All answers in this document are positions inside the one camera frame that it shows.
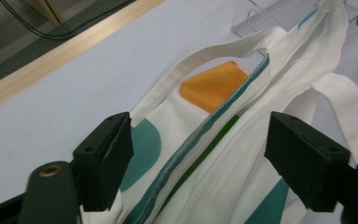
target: tote bag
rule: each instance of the tote bag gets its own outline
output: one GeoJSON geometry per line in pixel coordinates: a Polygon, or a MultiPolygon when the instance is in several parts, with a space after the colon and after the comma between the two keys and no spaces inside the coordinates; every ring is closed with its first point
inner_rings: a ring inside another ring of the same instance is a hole
{"type": "MultiPolygon", "coordinates": [[[[85,221],[279,222],[287,185],[262,156],[269,114],[284,111],[311,121],[318,95],[312,85],[337,77],[328,74],[339,61],[347,25],[341,0],[318,1],[289,33],[273,27],[182,60],[131,112],[135,155],[113,209],[85,214],[85,221]],[[220,105],[206,110],[184,99],[181,90],[192,83],[182,83],[188,73],[213,59],[246,58],[259,49],[267,50],[266,57],[248,77],[235,64],[224,66],[223,73],[243,82],[220,105]]],[[[298,221],[304,214],[299,207],[289,207],[282,220],[298,221]]]]}

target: gray floor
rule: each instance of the gray floor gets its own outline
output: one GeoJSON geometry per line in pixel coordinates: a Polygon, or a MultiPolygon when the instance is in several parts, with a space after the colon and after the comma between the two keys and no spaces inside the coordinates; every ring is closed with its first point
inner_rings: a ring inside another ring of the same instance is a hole
{"type": "MultiPolygon", "coordinates": [[[[33,8],[21,0],[7,2],[33,27],[44,33],[62,34],[73,30],[79,24],[103,14],[109,8],[121,6],[128,0],[56,0],[65,23],[55,27],[33,8]]],[[[90,22],[82,29],[104,17],[90,22]]],[[[9,75],[64,41],[46,40],[28,31],[4,7],[0,10],[0,78],[9,75]]]]}

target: white strap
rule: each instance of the white strap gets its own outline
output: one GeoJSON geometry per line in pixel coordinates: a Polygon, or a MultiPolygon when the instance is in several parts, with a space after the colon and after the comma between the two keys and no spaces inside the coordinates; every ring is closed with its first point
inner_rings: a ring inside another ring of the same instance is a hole
{"type": "Polygon", "coordinates": [[[348,148],[358,163],[358,87],[349,78],[336,74],[324,76],[311,86],[333,107],[348,148]]]}
{"type": "Polygon", "coordinates": [[[196,51],[179,62],[131,111],[132,125],[137,125],[153,111],[182,79],[197,67],[220,57],[249,57],[259,49],[270,49],[285,36],[287,33],[282,28],[272,27],[240,40],[196,51]]]}

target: wire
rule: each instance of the wire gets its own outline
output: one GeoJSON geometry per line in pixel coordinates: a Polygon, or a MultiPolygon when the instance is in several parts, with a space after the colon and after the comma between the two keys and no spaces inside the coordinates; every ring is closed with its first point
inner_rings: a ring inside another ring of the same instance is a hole
{"type": "Polygon", "coordinates": [[[27,28],[30,32],[32,32],[33,34],[35,35],[38,35],[40,37],[43,37],[43,38],[46,38],[46,39],[49,39],[49,40],[67,40],[67,39],[70,39],[78,34],[75,34],[75,35],[72,35],[74,32],[76,32],[78,29],[80,29],[81,27],[83,27],[84,25],[86,25],[87,23],[91,22],[91,21],[94,21],[98,18],[100,18],[101,16],[111,12],[111,11],[114,11],[114,10],[117,10],[118,8],[120,7],[123,7],[124,5],[128,4],[130,1],[127,1],[127,2],[124,2],[116,7],[113,7],[105,12],[103,12],[102,14],[94,17],[94,18],[91,18],[90,20],[87,20],[83,23],[81,23],[80,25],[78,25],[74,30],[70,31],[70,32],[67,32],[67,33],[64,33],[64,34],[60,34],[60,35],[50,35],[50,34],[46,34],[46,33],[43,33],[43,32],[40,32],[38,30],[36,30],[31,24],[29,24],[25,19],[23,19],[14,9],[13,7],[11,7],[11,5],[8,4],[8,2],[6,0],[0,0],[1,3],[4,5],[4,7],[17,19],[19,20],[19,22],[21,22],[22,25],[25,26],[25,28],[27,28]]]}

